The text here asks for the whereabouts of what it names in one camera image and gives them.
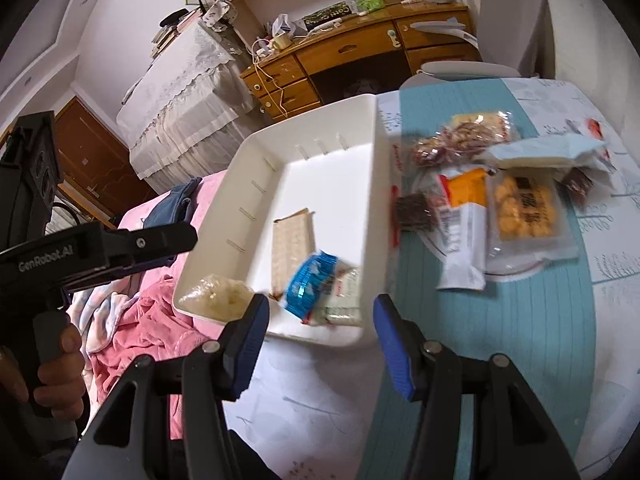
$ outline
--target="tray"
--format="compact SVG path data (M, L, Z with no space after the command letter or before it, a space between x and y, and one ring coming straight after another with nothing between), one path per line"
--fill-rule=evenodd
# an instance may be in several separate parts
M384 292L390 245L388 150L376 97L370 94L310 110L249 136L202 222L174 305L212 273L268 293L273 221L306 207L313 213L316 248L361 270L364 324L308 326L272 305L268 333L334 347L374 340L372 304Z

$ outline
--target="biscuit package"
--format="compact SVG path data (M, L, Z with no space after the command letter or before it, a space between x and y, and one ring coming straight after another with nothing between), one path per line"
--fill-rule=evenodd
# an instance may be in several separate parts
M458 114L433 137L415 140L409 162L417 168L464 163L489 146L516 139L509 112Z
M487 272L513 274L577 256L556 184L546 171L498 171L488 179Z
M486 259L486 172L475 168L459 176L440 176L449 202L440 215L447 257L437 288L483 290Z

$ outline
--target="human hand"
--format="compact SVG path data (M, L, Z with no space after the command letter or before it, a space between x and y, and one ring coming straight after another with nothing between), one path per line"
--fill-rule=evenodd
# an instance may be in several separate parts
M40 365L38 378L43 386L33 391L34 400L60 421L78 419L84 410L82 396L86 391L82 380L84 358L80 353L82 338L75 326L69 325L60 334L63 354ZM18 402L29 400L29 391L15 360L0 349L0 384Z

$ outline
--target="wooden door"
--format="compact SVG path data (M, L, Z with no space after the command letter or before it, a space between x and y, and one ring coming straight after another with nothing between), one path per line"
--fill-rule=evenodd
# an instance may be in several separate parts
M114 213L157 196L136 176L129 150L77 98L56 117L56 143L63 173Z

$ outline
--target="cookie package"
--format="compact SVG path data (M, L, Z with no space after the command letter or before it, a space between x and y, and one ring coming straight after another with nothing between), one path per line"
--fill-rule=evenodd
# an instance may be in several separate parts
M566 209L549 172L498 171L488 179L488 206L488 272L512 273L577 256Z

